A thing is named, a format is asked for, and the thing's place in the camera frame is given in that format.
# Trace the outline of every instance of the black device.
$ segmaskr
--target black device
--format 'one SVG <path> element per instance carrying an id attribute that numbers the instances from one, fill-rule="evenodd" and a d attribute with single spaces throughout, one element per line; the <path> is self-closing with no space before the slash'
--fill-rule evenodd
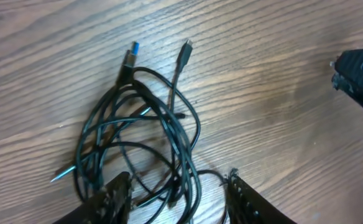
<path id="1" fill-rule="evenodd" d="M 335 62 L 333 87 L 342 90 L 363 107 L 363 49 L 347 50 Z"/>
<path id="2" fill-rule="evenodd" d="M 146 221 L 146 223 L 152 223 L 166 205 L 172 208 L 182 197 L 185 198 L 186 205 L 177 223 L 193 223 L 193 215 L 201 200 L 201 183 L 198 176 L 206 174 L 218 177 L 220 186 L 224 188 L 226 206 L 221 223 L 226 222 L 227 216 L 232 224 L 295 223 L 245 183 L 238 176 L 236 169 L 233 169 L 228 176 L 223 176 L 215 170 L 195 169 L 191 152 L 200 135 L 200 121 L 192 105 L 177 90 L 179 74 L 187 64 L 193 49 L 192 42 L 188 40 L 181 48 L 175 78 L 172 82 L 149 68 L 134 67 L 138 48 L 139 44 L 135 42 L 132 50 L 127 51 L 116 84 L 93 108 L 82 130 L 73 165 L 52 180 L 58 180 L 72 171 L 77 195 L 83 202 L 55 224 L 126 224 L 129 213 L 133 209 L 146 207 L 154 201 L 161 201 L 159 209 Z M 135 78 L 138 72 L 145 72 L 157 77 L 171 89 L 169 105 L 154 96 L 147 86 Z M 196 131 L 193 139 L 188 139 L 183 126 L 178 121 L 184 119 L 186 115 L 175 112 L 176 96 L 190 110 L 191 116 L 195 120 Z M 126 117 L 117 114 L 122 105 L 134 98 L 140 98 L 144 102 L 138 110 Z M 145 144 L 126 142 L 121 139 L 122 130 L 137 121 L 147 120 L 158 121 L 163 127 L 171 145 L 172 158 L 170 161 Z M 94 136 L 94 144 L 90 151 L 84 152 L 88 136 Z M 151 152 L 169 168 L 167 181 L 159 190 L 153 192 L 143 183 L 127 156 L 126 146 L 138 147 Z M 108 150 L 115 148 L 121 151 L 131 173 L 121 172 L 104 186 L 101 173 L 104 158 Z M 139 202 L 132 200 L 134 185 L 132 181 L 138 182 L 148 193 L 147 197 Z"/>

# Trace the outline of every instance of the black cable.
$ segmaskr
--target black cable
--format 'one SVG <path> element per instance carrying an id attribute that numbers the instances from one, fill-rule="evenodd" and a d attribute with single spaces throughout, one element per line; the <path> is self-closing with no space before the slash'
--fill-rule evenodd
<path id="1" fill-rule="evenodd" d="M 148 193 L 148 196 L 143 199 L 143 201 L 139 202 L 136 207 L 142 208 L 156 200 L 162 201 L 160 208 L 153 214 L 147 223 L 152 223 L 158 217 L 166 204 L 172 206 L 183 196 L 186 201 L 186 207 L 178 223 L 192 223 L 193 215 L 198 208 L 202 194 L 201 183 L 198 176 L 202 174 L 216 175 L 221 180 L 221 184 L 224 184 L 225 180 L 221 174 L 214 170 L 197 171 L 191 159 L 191 152 L 197 143 L 201 131 L 200 120 L 192 105 L 176 88 L 178 77 L 191 55 L 191 42 L 186 42 L 180 51 L 177 60 L 175 78 L 172 83 L 161 74 L 149 68 L 135 68 L 134 62 L 136 60 L 137 48 L 138 45 L 135 44 L 132 51 L 127 52 L 115 86 L 108 90 L 107 93 L 105 93 L 98 101 L 83 127 L 75 154 L 76 169 L 73 171 L 76 192 L 81 201 L 85 202 L 90 196 L 90 190 L 93 191 L 93 193 L 100 190 L 100 188 L 104 185 L 102 174 L 104 158 L 106 157 L 109 149 L 118 147 L 124 156 L 133 177 L 136 178 L 138 183 Z M 167 106 L 162 100 L 154 96 L 149 88 L 135 79 L 134 76 L 137 72 L 145 72 L 154 75 L 164 82 L 166 86 L 171 88 L 172 94 L 170 96 L 170 106 Z M 174 113 L 176 96 L 181 99 L 181 101 L 190 110 L 192 117 L 194 117 L 196 129 L 191 141 L 188 139 L 183 126 L 179 122 L 179 119 L 183 119 L 185 115 L 182 113 Z M 144 106 L 132 113 L 130 117 L 119 116 L 117 114 L 118 109 L 124 103 L 134 98 L 143 99 L 145 103 Z M 155 116 L 146 116 L 145 114 L 147 114 L 148 111 L 154 112 Z M 171 161 L 163 157 L 163 155 L 155 149 L 146 146 L 145 144 L 122 141 L 122 131 L 128 128 L 132 123 L 143 120 L 157 120 L 160 122 L 171 145 Z M 110 127 L 112 130 L 111 137 L 108 139 L 104 137 L 104 132 L 107 127 Z M 83 146 L 86 138 L 92 134 L 95 135 L 96 140 L 92 150 L 87 154 L 83 154 Z M 142 182 L 140 177 L 136 175 L 136 169 L 126 153 L 125 146 L 138 147 L 149 151 L 169 168 L 170 176 L 168 180 L 156 192 L 150 190 Z M 80 183 L 78 182 L 79 177 L 82 177 L 83 179 L 84 191 L 81 190 Z M 223 215 L 222 223 L 225 221 L 226 212 Z"/>

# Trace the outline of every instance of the cable coil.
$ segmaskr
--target cable coil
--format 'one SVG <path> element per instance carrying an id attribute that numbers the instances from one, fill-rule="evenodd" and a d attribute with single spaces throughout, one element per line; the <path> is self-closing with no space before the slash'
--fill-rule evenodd
<path id="1" fill-rule="evenodd" d="M 186 46 L 186 44 L 180 52 L 173 83 L 149 68 L 133 67 L 134 58 L 132 66 L 128 67 L 127 57 L 130 56 L 131 53 L 127 53 L 127 57 L 123 64 L 124 69 L 121 68 L 117 83 L 104 94 L 92 110 L 88 120 L 83 126 L 82 134 L 76 148 L 76 169 L 73 171 L 73 180 L 76 192 L 82 202 L 87 201 L 89 198 L 88 192 L 90 189 L 95 193 L 104 185 L 102 174 L 104 159 L 108 150 L 114 147 L 119 148 L 126 160 L 128 168 L 131 170 L 132 176 L 136 178 L 137 182 L 148 193 L 148 196 L 143 199 L 143 201 L 139 202 L 136 207 L 145 207 L 156 200 L 162 201 L 159 209 L 146 223 L 152 223 L 159 216 L 166 204 L 174 204 L 182 197 L 185 198 L 186 205 L 178 223 L 192 223 L 193 215 L 197 211 L 202 194 L 201 182 L 198 176 L 201 174 L 214 174 L 220 178 L 222 184 L 225 183 L 225 178 L 214 170 L 196 170 L 191 159 L 191 152 L 200 135 L 201 125 L 198 115 L 192 105 L 177 90 L 179 74 L 187 63 L 192 50 L 191 45 Z M 170 95 L 169 106 L 157 98 L 142 82 L 135 79 L 134 75 L 137 72 L 151 74 L 171 89 L 172 93 Z M 188 139 L 186 131 L 179 122 L 179 119 L 185 118 L 185 114 L 174 112 L 176 96 L 181 99 L 184 105 L 190 110 L 192 117 L 194 117 L 195 134 L 192 140 Z M 119 108 L 127 101 L 134 98 L 142 99 L 144 106 L 130 116 L 119 116 L 117 114 L 117 112 L 119 113 Z M 153 112 L 155 116 L 146 115 L 149 111 Z M 163 132 L 171 146 L 171 160 L 166 159 L 161 153 L 145 144 L 122 140 L 121 133 L 123 130 L 128 128 L 132 123 L 143 120 L 156 120 L 160 122 Z M 105 138 L 104 132 L 108 128 L 111 130 L 111 136 L 110 138 Z M 92 150 L 87 154 L 83 154 L 86 138 L 92 134 L 94 134 L 95 139 Z M 136 168 L 126 153 L 125 147 L 127 146 L 138 147 L 149 151 L 169 168 L 170 177 L 159 190 L 153 192 L 143 183 L 139 175 L 136 175 Z M 82 177 L 83 184 L 79 183 L 79 177 Z M 222 223 L 224 223 L 225 220 L 226 212 L 223 215 Z"/>

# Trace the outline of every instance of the wooden table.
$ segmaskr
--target wooden table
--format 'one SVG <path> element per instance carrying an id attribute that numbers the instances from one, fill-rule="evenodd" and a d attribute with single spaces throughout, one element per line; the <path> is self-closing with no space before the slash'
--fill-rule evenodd
<path id="1" fill-rule="evenodd" d="M 71 161 L 125 51 L 138 40 L 137 64 L 171 78 L 186 39 L 194 50 L 178 88 L 202 122 L 197 168 L 239 168 L 298 223 L 363 223 L 363 109 L 332 89 L 329 67 L 363 48 L 363 1 L 342 0 L 0 0 L 0 223 L 51 223 L 78 206 L 70 175 L 49 180 Z M 145 81 L 166 99 L 164 86 Z M 142 170 L 160 169 L 131 154 Z M 107 180 L 122 170 L 122 158 L 110 162 Z M 223 190 L 212 177 L 202 184 L 195 223 L 217 223 Z M 182 208 L 157 223 L 175 223 Z"/>

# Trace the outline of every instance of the wire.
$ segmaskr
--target wire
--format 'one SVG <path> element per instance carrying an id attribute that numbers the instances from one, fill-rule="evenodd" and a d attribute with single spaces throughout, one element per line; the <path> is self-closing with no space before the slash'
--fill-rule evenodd
<path id="1" fill-rule="evenodd" d="M 224 177 L 215 170 L 196 170 L 191 158 L 191 152 L 200 136 L 200 120 L 192 105 L 176 87 L 178 77 L 190 58 L 192 42 L 186 42 L 181 49 L 173 82 L 168 81 L 164 76 L 149 68 L 134 67 L 137 50 L 138 44 L 135 43 L 132 51 L 127 52 L 115 86 L 108 90 L 98 101 L 83 127 L 76 148 L 75 169 L 73 170 L 73 180 L 76 192 L 81 201 L 85 202 L 89 198 L 90 191 L 96 193 L 100 190 L 104 185 L 102 173 L 104 158 L 106 157 L 108 150 L 118 147 L 126 160 L 128 168 L 131 170 L 132 176 L 136 178 L 137 182 L 148 193 L 148 196 L 140 201 L 136 207 L 146 207 L 158 200 L 162 202 L 159 209 L 146 223 L 152 223 L 159 216 L 163 208 L 165 208 L 166 204 L 170 206 L 175 205 L 182 197 L 185 198 L 186 206 L 178 223 L 192 223 L 193 215 L 197 211 L 202 195 L 201 182 L 198 176 L 213 174 L 219 177 L 221 184 L 225 184 Z M 135 74 L 137 72 L 145 72 L 157 77 L 172 90 L 169 106 L 154 96 L 147 86 L 135 79 Z M 190 110 L 192 117 L 194 117 L 195 134 L 191 140 L 188 139 L 183 126 L 179 122 L 179 119 L 185 118 L 185 114 L 174 112 L 176 96 L 181 99 L 184 105 Z M 119 116 L 117 114 L 119 108 L 127 101 L 134 98 L 143 99 L 145 103 L 144 106 L 133 112 L 129 117 Z M 149 111 L 154 112 L 155 116 L 146 116 L 145 114 Z M 171 146 L 170 161 L 161 155 L 161 153 L 145 144 L 122 140 L 121 133 L 123 130 L 136 121 L 145 120 L 156 120 L 160 122 Z M 107 128 L 110 128 L 112 131 L 111 137 L 106 139 L 104 132 Z M 95 143 L 92 150 L 87 154 L 83 154 L 86 138 L 92 134 L 94 134 L 95 137 Z M 136 168 L 126 153 L 126 146 L 138 147 L 152 153 L 169 168 L 170 176 L 160 189 L 153 192 L 143 183 L 139 175 L 136 174 Z M 79 177 L 83 179 L 82 185 L 78 181 Z M 225 223 L 226 216 L 225 210 L 222 223 Z"/>

